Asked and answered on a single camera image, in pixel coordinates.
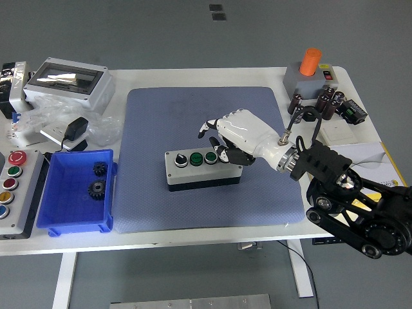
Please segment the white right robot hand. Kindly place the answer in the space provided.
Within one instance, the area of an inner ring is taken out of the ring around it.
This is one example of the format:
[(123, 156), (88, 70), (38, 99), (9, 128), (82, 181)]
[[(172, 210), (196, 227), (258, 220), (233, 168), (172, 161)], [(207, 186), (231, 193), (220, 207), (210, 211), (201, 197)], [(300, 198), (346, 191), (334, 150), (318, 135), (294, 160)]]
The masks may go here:
[(222, 145), (213, 136), (209, 138), (219, 159), (225, 163), (249, 166), (256, 158), (262, 158), (271, 168), (280, 171), (281, 161), (291, 149), (289, 145), (279, 145), (279, 134), (247, 109), (206, 121), (198, 138), (203, 138), (210, 129), (216, 130), (224, 141)]

